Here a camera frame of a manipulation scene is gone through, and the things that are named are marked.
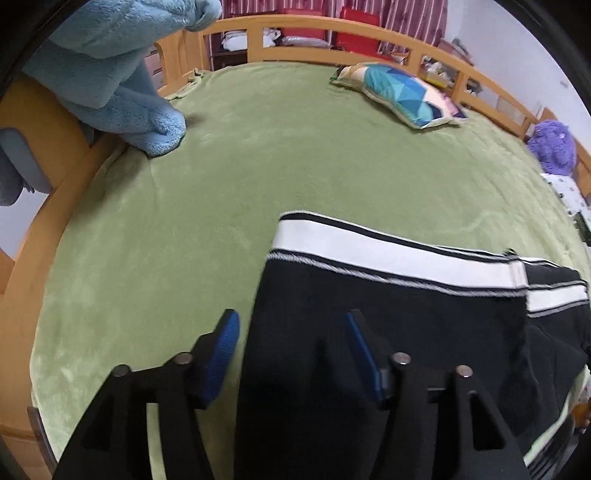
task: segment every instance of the black and white striped waistband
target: black and white striped waistband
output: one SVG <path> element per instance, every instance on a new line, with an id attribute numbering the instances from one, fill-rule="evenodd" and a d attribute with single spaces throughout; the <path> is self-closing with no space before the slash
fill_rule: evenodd
<path id="1" fill-rule="evenodd" d="M 282 215 L 268 260 L 455 296 L 527 296 L 532 317 L 589 302 L 586 282 L 547 260 L 422 244 L 310 212 Z M 551 269 L 552 282 L 530 285 L 534 268 Z"/>

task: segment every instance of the blue plush towel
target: blue plush towel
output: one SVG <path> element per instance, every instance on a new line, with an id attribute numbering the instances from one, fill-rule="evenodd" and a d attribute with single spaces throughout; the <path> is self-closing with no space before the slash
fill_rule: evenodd
<path id="1" fill-rule="evenodd" d="M 83 122 L 163 155 L 179 144 L 186 126 L 152 86 L 144 54 L 159 38 L 182 28 L 202 30 L 221 13 L 219 0 L 90 0 L 23 71 Z"/>

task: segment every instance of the red chair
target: red chair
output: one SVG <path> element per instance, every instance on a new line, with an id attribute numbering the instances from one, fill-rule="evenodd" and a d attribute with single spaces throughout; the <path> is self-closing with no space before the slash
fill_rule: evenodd
<path id="1" fill-rule="evenodd" d="M 324 16 L 324 12 L 321 10 L 306 10 L 303 8 L 284 8 L 282 13 L 285 15 L 313 15 L 314 17 Z M 321 40 L 326 39 L 326 30 L 321 30 L 319 28 L 288 27 L 282 28 L 281 32 L 286 37 L 319 38 Z"/>
<path id="2" fill-rule="evenodd" d="M 353 10 L 349 7 L 343 7 L 340 11 L 340 17 L 345 20 L 353 20 L 355 22 L 379 26 L 379 17 L 377 15 L 367 14 L 361 10 Z M 336 46 L 346 51 L 394 61 L 390 55 L 378 53 L 379 40 L 374 40 L 373 38 L 338 32 L 336 34 Z"/>

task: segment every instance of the wooden bed post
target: wooden bed post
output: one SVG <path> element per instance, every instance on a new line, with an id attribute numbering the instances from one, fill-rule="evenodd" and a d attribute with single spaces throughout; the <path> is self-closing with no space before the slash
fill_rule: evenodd
<path id="1" fill-rule="evenodd" d="M 523 120 L 523 125 L 521 125 L 521 135 L 519 135 L 519 138 L 525 141 L 525 137 L 527 136 L 527 131 L 530 129 L 531 125 L 534 123 L 534 121 L 531 118 L 525 118 Z"/>
<path id="2" fill-rule="evenodd" d="M 421 63 L 423 62 L 423 54 L 422 52 L 417 49 L 417 48 L 413 48 L 410 51 L 410 54 L 408 55 L 407 58 L 407 70 L 411 75 L 418 75 L 418 71 L 421 68 Z"/>
<path id="3" fill-rule="evenodd" d="M 183 33 L 176 32 L 168 37 L 161 38 L 154 43 L 154 46 L 160 55 L 164 83 L 170 85 L 175 80 L 181 79 L 187 71 Z"/>
<path id="4" fill-rule="evenodd" d="M 542 114 L 540 115 L 540 122 L 543 122 L 544 120 L 558 120 L 556 118 L 556 115 L 554 114 L 554 112 L 552 110 L 550 110 L 548 107 L 544 107 L 544 110 L 542 110 Z"/>
<path id="5" fill-rule="evenodd" d="M 0 299 L 4 296 L 13 268 L 14 260 L 0 248 Z"/>
<path id="6" fill-rule="evenodd" d="M 264 60 L 264 52 L 262 47 L 262 33 L 263 27 L 261 27 L 260 25 L 255 24 L 246 29 L 246 39 L 248 41 L 246 60 L 248 63 Z"/>
<path id="7" fill-rule="evenodd" d="M 193 69 L 210 70 L 205 36 L 201 32 L 184 30 L 183 41 L 187 56 L 187 68 L 190 71 Z"/>
<path id="8" fill-rule="evenodd" d="M 462 102 L 462 97 L 466 94 L 466 85 L 468 83 L 468 74 L 463 71 L 459 71 L 456 77 L 456 83 L 452 90 L 452 100 L 456 103 Z"/>

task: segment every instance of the bed rail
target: bed rail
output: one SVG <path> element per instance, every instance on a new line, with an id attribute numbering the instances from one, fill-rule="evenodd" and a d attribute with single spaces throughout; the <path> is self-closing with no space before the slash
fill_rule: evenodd
<path id="1" fill-rule="evenodd" d="M 449 91 L 449 95 L 456 103 L 467 105 L 486 115 L 501 128 L 522 139 L 525 138 L 530 125 L 538 122 L 533 113 L 494 80 L 483 75 L 463 60 L 437 47 L 374 25 L 341 18 L 315 17 L 311 15 L 254 15 L 226 18 L 215 22 L 211 27 L 201 32 L 183 31 L 163 38 L 155 44 L 161 56 L 164 72 L 165 85 L 160 89 L 160 93 L 168 95 L 181 88 L 195 68 L 209 70 L 210 60 L 207 53 L 206 37 L 227 30 L 246 30 L 248 38 L 247 59 L 249 63 L 270 60 L 304 61 L 334 65 L 353 65 L 363 61 L 384 62 L 375 57 L 342 50 L 306 47 L 263 48 L 262 38 L 265 27 L 316 28 L 361 35 L 405 47 L 409 51 L 405 63 L 396 64 L 392 62 L 392 65 L 405 70 L 411 75 L 418 75 L 424 56 L 439 60 L 458 71 L 455 85 Z M 520 113 L 518 116 L 522 118 L 516 121 L 515 118 L 498 111 L 481 98 L 471 95 L 466 89 L 469 79 L 476 80 L 483 87 L 487 87 L 499 95 L 506 103 L 515 108 Z"/>

